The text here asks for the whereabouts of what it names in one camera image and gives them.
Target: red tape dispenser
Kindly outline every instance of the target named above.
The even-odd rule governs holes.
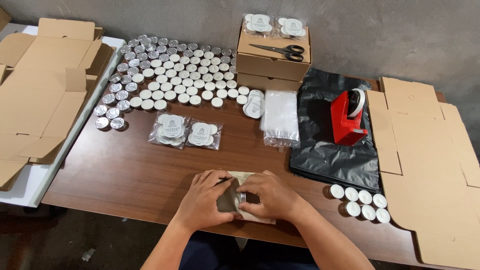
[[[355,88],[343,92],[330,104],[332,114],[333,138],[336,144],[352,146],[367,135],[360,128],[365,93]]]

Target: wooden table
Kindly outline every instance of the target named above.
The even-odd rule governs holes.
[[[369,81],[373,90],[378,90],[378,81]],[[217,168],[245,172],[270,170],[288,181],[368,258],[427,266],[419,262],[414,233],[393,224],[343,217],[339,213],[342,202],[324,196],[326,184],[290,173],[290,152],[279,153],[274,147],[266,147],[259,130],[260,121],[246,117],[235,101],[227,100],[220,110],[212,109],[210,103],[202,107],[169,103],[168,111],[223,123],[219,151],[193,147],[178,150],[148,143],[156,119],[154,112],[136,110],[126,114],[129,127],[123,132],[97,130],[94,127],[97,117],[92,115],[42,202],[168,224],[196,173]],[[306,246],[296,228],[286,221],[278,221],[277,225],[233,221],[206,231]]]

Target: flat cardboard box blank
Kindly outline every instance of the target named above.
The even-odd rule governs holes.
[[[37,36],[14,33],[0,42],[0,95],[22,101],[22,110],[0,108],[0,190],[62,144],[89,94],[87,73],[98,75],[110,56],[98,54],[101,32],[92,22],[41,18]]]
[[[428,85],[381,86],[366,94],[392,220],[424,263],[480,270],[480,166],[458,110]]]
[[[263,77],[245,73],[237,74],[237,84],[250,89],[260,90],[289,90],[297,92],[303,82],[296,82],[278,78]]]
[[[240,32],[237,47],[237,72],[263,77],[302,81],[312,65],[312,52],[310,50],[310,32],[307,27],[307,37],[304,40],[275,37],[263,38],[256,35]],[[299,45],[305,49],[302,62],[287,60],[281,53],[260,49],[249,44],[257,44],[284,48],[288,45]]]

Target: tan cloth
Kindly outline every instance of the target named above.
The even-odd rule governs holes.
[[[250,213],[239,209],[240,204],[240,192],[237,192],[237,188],[247,180],[247,178],[254,174],[253,172],[229,172],[236,180],[233,180],[232,185],[218,198],[216,201],[216,207],[220,212],[232,212],[236,211],[243,216],[246,221],[255,221],[267,224],[275,224],[274,219],[258,218]]]

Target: dark pants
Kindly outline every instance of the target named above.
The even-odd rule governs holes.
[[[183,251],[180,270],[318,269],[306,248],[249,239],[242,252],[233,236],[195,232]]]

